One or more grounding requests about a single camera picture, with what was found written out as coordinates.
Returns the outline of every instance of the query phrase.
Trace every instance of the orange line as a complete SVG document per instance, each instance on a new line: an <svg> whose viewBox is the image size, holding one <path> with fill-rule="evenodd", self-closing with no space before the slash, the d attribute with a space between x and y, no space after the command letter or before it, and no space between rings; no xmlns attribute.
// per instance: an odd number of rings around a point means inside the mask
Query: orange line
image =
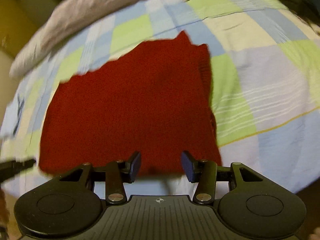
<svg viewBox="0 0 320 240"><path fill-rule="evenodd" d="M297 115L296 117L291 118L290 120L288 120L288 121L286 121L286 122L284 122L284 123L282 123L282 124L280 124L280 125L277 125L277 126L274 126L274 127L272 127L272 128L268 128L268 129L265 129L265 130L262 130L262 131L258 131L258 132L255 132L255 133L252 133L252 134L243 136L243 137L240 137L240 138L235 139L235 140L233 140L233 141L231 141L231 142L228 142L228 143L225 143L225 144L222 144L222 145L218 145L218 147L221 148L221 147L223 147L223 146L225 146L225 145L228 145L228 144L230 144L230 143L233 143L233 142L236 142L236 141L240 141L240 140L242 140L242 139L245 139L245 138L248 138L248 137L251 137L251 136L260 134L260 133L269 132L269 131L271 131L271 130L277 129L277 128L279 128L279 127L281 127L281 126L284 126L284 125L288 124L289 122L291 122L291 121L293 121L293 120L295 120L295 119L297 119L297 118L299 118L299 117L301 117L301 116L304 116L304 115L306 115L306 114L309 114L309 113L311 113L311 112L313 112L313 111L315 111L315 110L317 110L317 109L319 109L319 108L320 108L320 106L317 106L316 108L314 108L314 109L312 109L312 110L310 110L310 111L308 111L308 112L305 112L305 113L303 113L303 114L299 114L299 115Z"/></svg>

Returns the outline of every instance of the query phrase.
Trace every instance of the screw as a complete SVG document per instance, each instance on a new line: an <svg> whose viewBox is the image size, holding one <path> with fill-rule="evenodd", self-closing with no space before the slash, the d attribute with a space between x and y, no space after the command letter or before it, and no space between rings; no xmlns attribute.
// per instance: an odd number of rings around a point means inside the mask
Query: screw
<svg viewBox="0 0 320 240"><path fill-rule="evenodd" d="M108 196L108 199L111 200L111 201L114 201L114 202L123 200L123 198L124 198L124 196L122 194L119 194L119 193L113 193L113 194L110 194Z"/></svg>
<svg viewBox="0 0 320 240"><path fill-rule="evenodd" d="M209 201L211 199L211 196L207 193L201 193L196 196L196 199L201 202L204 202L204 201Z"/></svg>

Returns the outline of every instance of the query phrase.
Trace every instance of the pillow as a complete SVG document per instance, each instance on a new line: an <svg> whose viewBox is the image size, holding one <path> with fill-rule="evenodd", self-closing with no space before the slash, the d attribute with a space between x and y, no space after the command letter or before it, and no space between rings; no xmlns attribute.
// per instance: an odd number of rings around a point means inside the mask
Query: pillow
<svg viewBox="0 0 320 240"><path fill-rule="evenodd" d="M23 75L38 64L59 42L101 17L139 0L64 0L17 55L10 76Z"/></svg>

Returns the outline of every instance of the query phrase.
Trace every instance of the folded red garment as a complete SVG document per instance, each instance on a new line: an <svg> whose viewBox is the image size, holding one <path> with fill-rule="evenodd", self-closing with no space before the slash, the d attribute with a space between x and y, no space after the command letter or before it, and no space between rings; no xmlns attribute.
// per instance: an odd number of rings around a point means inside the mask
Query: folded red garment
<svg viewBox="0 0 320 240"><path fill-rule="evenodd" d="M39 167L52 174L142 154L140 175L182 173L180 154L221 165L209 108L210 54L182 32L145 41L59 85L44 120Z"/></svg>

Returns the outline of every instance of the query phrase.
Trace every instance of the checkered blanket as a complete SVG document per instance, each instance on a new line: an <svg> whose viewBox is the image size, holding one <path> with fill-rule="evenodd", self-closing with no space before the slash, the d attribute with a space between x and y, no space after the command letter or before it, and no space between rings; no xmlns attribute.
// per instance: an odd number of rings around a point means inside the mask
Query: checkered blanket
<svg viewBox="0 0 320 240"><path fill-rule="evenodd" d="M224 165L242 162L293 192L317 179L320 39L277 0L144 0L98 20L21 81L22 116L1 158L39 157L46 109L59 82L94 71L144 40L174 38L182 30L210 49L210 104ZM4 187L21 195L47 180L34 168Z"/></svg>

